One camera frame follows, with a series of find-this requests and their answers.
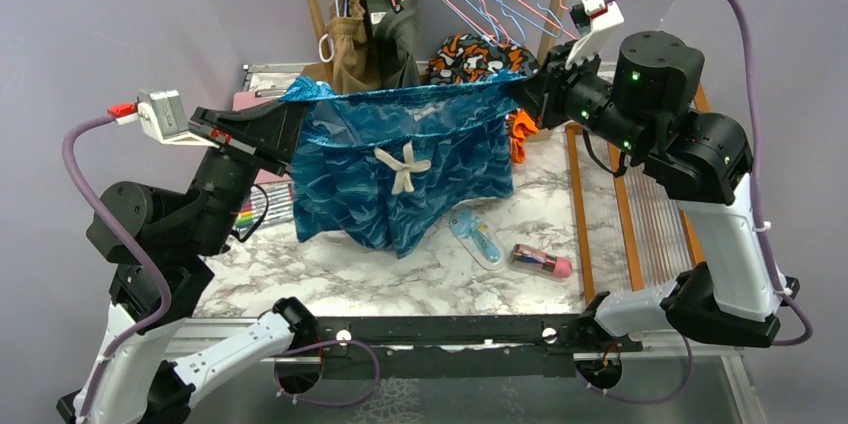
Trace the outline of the blue patterned shorts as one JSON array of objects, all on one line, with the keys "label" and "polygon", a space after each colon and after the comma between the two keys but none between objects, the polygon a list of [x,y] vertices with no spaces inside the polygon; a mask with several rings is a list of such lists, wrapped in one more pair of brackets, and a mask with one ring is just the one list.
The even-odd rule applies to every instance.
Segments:
[{"label": "blue patterned shorts", "polygon": [[519,79],[503,71],[351,94],[296,79],[282,101],[309,108],[290,170],[297,239],[341,231],[405,257],[459,203],[510,197],[509,88]]}]

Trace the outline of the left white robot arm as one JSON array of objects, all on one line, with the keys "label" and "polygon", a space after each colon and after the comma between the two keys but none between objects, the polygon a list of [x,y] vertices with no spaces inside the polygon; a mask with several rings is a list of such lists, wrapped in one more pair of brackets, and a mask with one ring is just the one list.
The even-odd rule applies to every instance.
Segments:
[{"label": "left white robot arm", "polygon": [[[290,170],[308,110],[303,102],[270,100],[187,115],[176,91],[142,92],[65,137],[64,164],[94,212],[87,239],[115,267],[95,363],[85,384],[57,403],[65,422],[182,423],[213,390],[261,360],[318,351],[316,318],[289,297],[229,338],[166,358],[213,280],[207,259],[228,250],[257,175]],[[103,125],[134,122],[159,143],[203,150],[184,192],[122,181],[97,193],[85,180],[76,140]]]}]

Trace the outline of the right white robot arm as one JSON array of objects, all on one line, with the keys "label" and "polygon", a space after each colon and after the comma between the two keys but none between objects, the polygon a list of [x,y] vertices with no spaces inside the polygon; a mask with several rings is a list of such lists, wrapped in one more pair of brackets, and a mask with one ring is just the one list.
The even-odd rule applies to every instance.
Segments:
[{"label": "right white robot arm", "polygon": [[699,343],[768,348],[798,281],[769,270],[753,215],[754,156],[743,127],[694,105],[703,53],[663,31],[621,43],[612,81],[593,58],[568,64],[575,42],[552,48],[509,95],[546,129],[574,122],[614,146],[687,216],[704,254],[692,270],[651,288],[602,292],[572,333],[600,351],[632,333],[673,329]]}]

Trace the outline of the tan brown shorts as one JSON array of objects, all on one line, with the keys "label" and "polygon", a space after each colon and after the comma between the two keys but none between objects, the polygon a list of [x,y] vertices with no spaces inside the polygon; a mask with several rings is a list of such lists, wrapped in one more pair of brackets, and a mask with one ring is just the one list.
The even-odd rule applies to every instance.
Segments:
[{"label": "tan brown shorts", "polygon": [[366,0],[332,0],[330,12],[322,37],[332,47],[332,72],[322,64],[310,64],[301,75],[326,81],[339,94],[379,89],[380,64],[366,22]]}]

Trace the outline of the orange camo shorts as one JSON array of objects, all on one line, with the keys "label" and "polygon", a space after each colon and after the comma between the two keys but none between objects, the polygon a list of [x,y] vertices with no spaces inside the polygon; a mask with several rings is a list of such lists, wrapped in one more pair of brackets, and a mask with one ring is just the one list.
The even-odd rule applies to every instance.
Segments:
[{"label": "orange camo shorts", "polygon": [[[424,72],[423,83],[449,85],[481,81],[501,71],[533,76],[540,70],[534,54],[516,44],[496,46],[476,34],[457,34],[447,38]],[[539,133],[534,119],[523,109],[506,118],[513,164],[526,159],[526,143]]]}]

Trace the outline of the dark green shorts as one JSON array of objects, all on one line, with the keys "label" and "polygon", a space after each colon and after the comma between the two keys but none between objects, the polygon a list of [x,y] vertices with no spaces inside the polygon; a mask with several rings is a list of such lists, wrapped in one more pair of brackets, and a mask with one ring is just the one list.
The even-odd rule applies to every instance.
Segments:
[{"label": "dark green shorts", "polygon": [[420,0],[366,0],[384,89],[420,84],[414,56],[421,35]]}]

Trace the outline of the pink clipboard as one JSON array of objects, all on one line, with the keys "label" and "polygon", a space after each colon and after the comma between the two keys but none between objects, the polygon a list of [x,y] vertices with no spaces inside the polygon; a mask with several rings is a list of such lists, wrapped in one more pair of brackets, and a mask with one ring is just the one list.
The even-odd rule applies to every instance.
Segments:
[{"label": "pink clipboard", "polygon": [[[281,96],[281,91],[272,92],[271,94],[263,93],[262,91],[241,91],[237,92],[233,96],[232,101],[232,110],[233,111],[242,111],[246,109],[250,109],[260,104],[264,104],[270,101],[274,101]],[[270,185],[274,183],[280,182],[289,182],[289,176],[278,176],[268,171],[261,170],[256,179],[255,183],[260,185]]]}]

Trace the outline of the marker set pack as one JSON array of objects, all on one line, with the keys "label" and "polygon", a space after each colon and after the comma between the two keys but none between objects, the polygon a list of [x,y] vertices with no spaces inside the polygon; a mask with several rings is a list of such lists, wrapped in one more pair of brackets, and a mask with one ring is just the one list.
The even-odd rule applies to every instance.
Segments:
[{"label": "marker set pack", "polygon": [[255,184],[236,219],[234,229],[273,226],[293,219],[294,193],[290,182]]}]

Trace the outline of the wooden drying rack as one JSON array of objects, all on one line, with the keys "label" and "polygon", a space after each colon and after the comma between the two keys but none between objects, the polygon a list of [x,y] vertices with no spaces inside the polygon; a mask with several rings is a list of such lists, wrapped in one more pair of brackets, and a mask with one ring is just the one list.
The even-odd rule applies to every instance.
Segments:
[{"label": "wooden drying rack", "polygon": [[591,159],[579,125],[564,137],[585,302],[666,283],[706,260],[690,219],[641,169],[615,178]]}]

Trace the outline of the pink capped pencil tube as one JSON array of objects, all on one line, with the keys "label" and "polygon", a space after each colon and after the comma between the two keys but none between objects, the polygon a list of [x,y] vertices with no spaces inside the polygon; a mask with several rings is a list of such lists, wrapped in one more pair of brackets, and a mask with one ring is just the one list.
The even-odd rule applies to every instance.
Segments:
[{"label": "pink capped pencil tube", "polygon": [[573,274],[573,265],[569,259],[525,244],[513,246],[511,263],[556,278],[568,278]]}]

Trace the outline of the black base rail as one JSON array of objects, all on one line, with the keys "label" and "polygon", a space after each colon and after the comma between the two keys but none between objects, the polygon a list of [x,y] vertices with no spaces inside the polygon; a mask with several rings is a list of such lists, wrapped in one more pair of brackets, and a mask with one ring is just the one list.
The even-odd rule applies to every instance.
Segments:
[{"label": "black base rail", "polygon": [[275,360],[285,381],[303,378],[483,378],[575,375],[575,360],[641,344],[591,329],[577,314],[321,317],[324,348]]}]

